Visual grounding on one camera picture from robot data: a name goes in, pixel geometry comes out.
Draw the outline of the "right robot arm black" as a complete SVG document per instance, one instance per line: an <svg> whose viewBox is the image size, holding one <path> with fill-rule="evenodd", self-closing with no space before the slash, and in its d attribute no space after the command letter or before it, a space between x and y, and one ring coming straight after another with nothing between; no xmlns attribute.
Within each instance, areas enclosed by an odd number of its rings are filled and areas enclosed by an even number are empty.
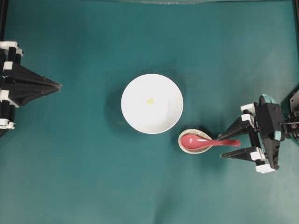
<svg viewBox="0 0 299 224"><path fill-rule="evenodd" d="M299 94L290 98L290 109L285 115L282 106L266 94L258 102L240 107L242 114L223 133L218 140L247 134L250 147L226 152L222 158L240 159L254 162L256 172L265 174L279 169L278 154L280 143L285 139L299 139Z"/></svg>

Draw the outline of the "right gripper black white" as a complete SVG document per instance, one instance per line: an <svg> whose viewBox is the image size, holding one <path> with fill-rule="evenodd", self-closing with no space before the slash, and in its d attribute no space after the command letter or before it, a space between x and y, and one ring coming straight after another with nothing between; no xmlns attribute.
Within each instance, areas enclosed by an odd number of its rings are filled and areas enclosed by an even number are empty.
<svg viewBox="0 0 299 224"><path fill-rule="evenodd" d="M243 114L226 131L220 133L217 140L248 134L253 128L260 134L264 149L241 148L223 153L221 157L257 162L256 171L261 174L278 170L280 142L285 138L282 128L284 115L280 104L273 97L263 94L258 103L243 105L241 111Z"/></svg>

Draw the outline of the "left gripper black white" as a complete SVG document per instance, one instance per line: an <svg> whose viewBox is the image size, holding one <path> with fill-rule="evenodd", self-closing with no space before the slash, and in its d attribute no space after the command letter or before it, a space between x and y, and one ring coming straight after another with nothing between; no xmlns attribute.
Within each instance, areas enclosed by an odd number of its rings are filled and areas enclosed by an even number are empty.
<svg viewBox="0 0 299 224"><path fill-rule="evenodd" d="M0 128L15 129L15 108L24 106L32 100L59 92L61 85L38 75L37 73L19 65L23 57L23 50L18 42L0 42ZM53 86L57 89L49 91L10 91L4 89L5 79L23 84L37 84Z"/></svg>

